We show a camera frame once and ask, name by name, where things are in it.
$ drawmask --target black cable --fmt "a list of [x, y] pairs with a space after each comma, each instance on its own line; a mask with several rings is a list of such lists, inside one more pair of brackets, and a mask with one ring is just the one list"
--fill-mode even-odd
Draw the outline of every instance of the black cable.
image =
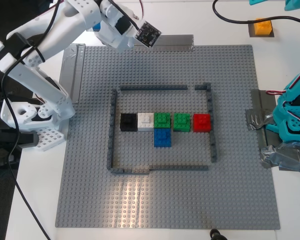
[[[56, 16], [57, 16], [57, 12], [58, 12], [58, 8], [59, 8], [59, 5], [61, 3], [61, 0], [58, 0], [57, 3], [55, 4], [55, 9], [54, 9], [54, 12], [53, 12], [53, 15], [52, 15], [52, 18], [51, 18], [51, 21], [47, 27], [47, 29], [45, 30], [45, 32], [43, 33], [43, 35], [41, 36], [40, 40], [36, 43], [36, 45], [40, 45], [42, 43], [42, 41], [45, 39], [45, 37], [47, 36], [47, 34], [49, 33], [49, 31], [51, 30], [51, 27], [52, 25], [54, 24], [54, 21], [56, 19]], [[8, 70], [4, 73], [3, 77], [2, 77], [2, 82], [1, 82], [1, 88], [2, 88], [2, 95], [3, 95], [3, 98], [5, 100], [5, 104], [7, 105], [11, 115], [12, 115], [12, 118], [13, 118], [13, 121], [14, 121], [14, 124], [15, 124], [15, 130], [16, 130], [16, 133], [15, 133], [15, 139], [14, 139], [14, 143], [12, 145], [12, 148], [10, 150], [10, 152], [8, 153], [8, 155], [6, 156], [6, 162], [7, 162], [7, 165], [8, 165], [8, 168], [10, 170], [10, 173], [12, 175], [12, 178], [13, 178], [13, 181], [15, 183], [15, 186], [16, 188], [18, 189], [25, 205], [28, 207], [29, 211], [31, 212], [33, 218], [35, 219], [36, 223], [38, 224], [38, 226], [40, 227], [41, 231], [43, 232], [44, 236], [46, 237], [46, 239], [48, 240], [51, 240], [49, 235], [47, 234], [47, 232], [45, 231], [44, 227], [41, 225], [39, 219], [37, 218], [36, 214], [34, 213], [34, 211], [32, 210], [30, 204], [28, 203], [25, 195], [23, 194], [18, 182], [17, 182], [17, 179], [16, 179], [16, 176], [14, 175], [13, 171], [12, 171], [12, 168], [11, 168], [11, 165], [10, 165], [10, 161], [9, 161], [9, 158], [12, 154], [12, 152], [14, 151], [14, 149], [16, 148], [17, 144], [18, 144], [18, 140], [19, 140], [19, 136], [20, 136], [20, 132], [19, 132], [19, 125], [18, 125], [18, 121], [17, 121], [17, 118], [16, 118], [16, 115], [14, 113], [14, 110], [9, 102], [9, 99], [7, 97], [7, 93], [6, 93], [6, 89], [5, 89], [5, 86], [6, 86], [6, 81], [7, 81], [7, 76], [9, 75], [9, 73], [19, 64], [22, 62], [23, 59], [25, 59], [33, 50], [35, 50], [35, 47], [31, 47], [22, 57], [20, 57], [13, 65], [11, 65]]]
[[138, 27], [138, 25], [135, 23], [135, 21], [133, 21], [132, 19], [131, 19], [131, 17], [129, 17], [128, 16], [128, 14], [126, 14], [126, 12], [125, 11], [123, 11], [113, 0], [108, 0], [116, 9], [118, 9], [118, 11], [120, 12], [120, 13], [122, 13], [122, 15], [123, 16], [125, 16], [128, 20], [129, 20], [129, 22], [135, 27], [135, 29], [137, 29], [138, 31], [140, 30], [139, 29], [139, 27]]
[[262, 23], [262, 22], [277, 20], [277, 19], [287, 19], [287, 20], [292, 20], [292, 21], [296, 21], [296, 22], [300, 23], [300, 18], [293, 17], [293, 16], [272, 16], [272, 17], [267, 17], [267, 18], [263, 18], [263, 19], [259, 19], [259, 20], [248, 20], [248, 21], [232, 20], [232, 19], [229, 19], [229, 18], [226, 18], [226, 17], [220, 15], [217, 12], [217, 10], [216, 10], [216, 3], [217, 2], [218, 2], [218, 0], [213, 1], [213, 4], [212, 4], [213, 12], [215, 13], [215, 15], [218, 18], [220, 18], [221, 20], [226, 21], [228, 23], [232, 23], [232, 24], [257, 24], [257, 23]]

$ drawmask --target white mounting plate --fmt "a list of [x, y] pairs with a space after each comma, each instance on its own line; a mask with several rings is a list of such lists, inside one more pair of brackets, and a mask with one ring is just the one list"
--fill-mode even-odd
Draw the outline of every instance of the white mounting plate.
[[65, 135], [54, 128], [44, 127], [37, 129], [36, 132], [39, 142], [34, 148], [42, 152], [66, 141]]

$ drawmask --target white lego brick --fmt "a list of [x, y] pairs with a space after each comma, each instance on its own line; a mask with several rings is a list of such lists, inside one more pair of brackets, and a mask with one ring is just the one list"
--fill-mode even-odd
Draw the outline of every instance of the white lego brick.
[[154, 131], [154, 113], [138, 113], [138, 131]]

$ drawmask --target green lego brick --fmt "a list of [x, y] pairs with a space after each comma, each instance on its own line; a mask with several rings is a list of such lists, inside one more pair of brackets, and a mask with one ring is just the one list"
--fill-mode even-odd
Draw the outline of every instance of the green lego brick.
[[175, 113], [173, 116], [174, 132], [190, 132], [190, 114]]
[[154, 128], [162, 129], [162, 128], [170, 128], [170, 113], [154, 113]]

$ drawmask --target blue lego brick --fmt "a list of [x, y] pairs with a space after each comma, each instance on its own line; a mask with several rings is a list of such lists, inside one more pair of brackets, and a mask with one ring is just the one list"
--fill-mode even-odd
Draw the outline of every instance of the blue lego brick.
[[170, 148], [171, 147], [171, 129], [155, 128], [154, 129], [154, 147]]

